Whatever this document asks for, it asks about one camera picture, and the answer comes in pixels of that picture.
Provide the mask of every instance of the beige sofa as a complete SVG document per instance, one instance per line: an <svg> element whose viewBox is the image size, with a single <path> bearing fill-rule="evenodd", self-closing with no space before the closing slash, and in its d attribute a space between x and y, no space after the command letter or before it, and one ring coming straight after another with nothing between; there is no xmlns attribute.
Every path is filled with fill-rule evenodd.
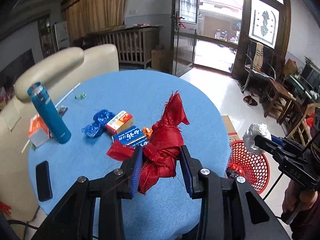
<svg viewBox="0 0 320 240"><path fill-rule="evenodd" d="M112 44L87 50L68 48L28 69L14 85L16 96L0 112L0 201L11 206L12 219L30 221L38 203L28 174L30 119L36 110L27 95L34 82L44 84L53 101L62 98L78 83L119 71L118 53Z"/></svg>

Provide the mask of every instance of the blue tablecloth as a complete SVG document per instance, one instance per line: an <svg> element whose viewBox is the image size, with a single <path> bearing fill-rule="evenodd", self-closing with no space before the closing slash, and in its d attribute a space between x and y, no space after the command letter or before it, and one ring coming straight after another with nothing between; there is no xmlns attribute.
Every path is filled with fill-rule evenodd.
<svg viewBox="0 0 320 240"><path fill-rule="evenodd" d="M133 115L137 127L151 127L161 116L172 91L179 90L190 125L181 125L182 136L193 158L224 177L230 156L229 138L220 113L204 93L172 75L146 70L130 70L101 75L82 83L61 105L69 107L63 117L70 129L70 141L59 145L54 139L36 151L29 151L29 174L36 190L36 165L49 162L53 198L39 202L49 214L79 176L97 179L121 166L106 152L112 138L86 138L81 129L91 123L102 109L115 114L125 110ZM74 95L87 96L77 100ZM122 200L126 239L175 239L198 222L201 200L192 200L186 192L177 162L175 178L160 178L146 195ZM98 235L99 199L96 202L94 235Z"/></svg>

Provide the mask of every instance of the white crumpled tissue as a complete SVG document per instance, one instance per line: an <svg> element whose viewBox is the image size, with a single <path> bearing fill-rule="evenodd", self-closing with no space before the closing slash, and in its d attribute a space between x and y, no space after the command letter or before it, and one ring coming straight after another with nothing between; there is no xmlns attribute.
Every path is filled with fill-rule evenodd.
<svg viewBox="0 0 320 240"><path fill-rule="evenodd" d="M254 145L254 138L257 135L261 135L271 140L271 134L268 131L268 127L266 124L253 123L250 125L249 129L243 135L243 142L244 142L244 146L246 147L249 153L261 155L264 153L264 150Z"/></svg>

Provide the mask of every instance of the orange and white box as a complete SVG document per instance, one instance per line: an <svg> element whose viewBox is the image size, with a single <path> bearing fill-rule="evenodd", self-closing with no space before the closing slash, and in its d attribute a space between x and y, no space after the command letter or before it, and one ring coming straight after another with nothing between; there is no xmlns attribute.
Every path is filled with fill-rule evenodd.
<svg viewBox="0 0 320 240"><path fill-rule="evenodd" d="M28 137L37 148L50 140L49 128L38 114L30 121Z"/></svg>
<svg viewBox="0 0 320 240"><path fill-rule="evenodd" d="M113 119L106 124L106 128L112 135L118 134L124 130L127 130L134 125L133 117L126 111L121 111Z"/></svg>

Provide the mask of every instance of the blue toothpaste box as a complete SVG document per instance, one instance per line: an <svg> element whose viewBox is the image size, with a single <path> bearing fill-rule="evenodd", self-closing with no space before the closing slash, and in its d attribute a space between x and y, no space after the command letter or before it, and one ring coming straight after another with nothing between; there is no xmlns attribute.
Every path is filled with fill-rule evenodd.
<svg viewBox="0 0 320 240"><path fill-rule="evenodd" d="M145 146L148 143L147 137L136 126L132 126L129 129L112 136L113 141L119 140L122 145L128 145L136 147L138 145Z"/></svg>

